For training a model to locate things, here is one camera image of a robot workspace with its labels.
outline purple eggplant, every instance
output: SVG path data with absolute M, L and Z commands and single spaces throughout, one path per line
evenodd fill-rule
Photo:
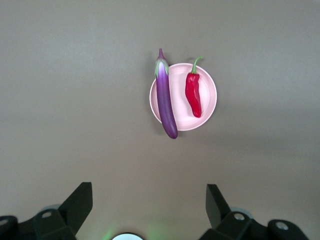
M 170 138 L 176 139 L 178 137 L 178 129 L 171 105 L 169 66 L 161 48 L 159 49 L 159 57 L 155 62 L 154 75 L 156 79 L 156 98 L 162 126 Z

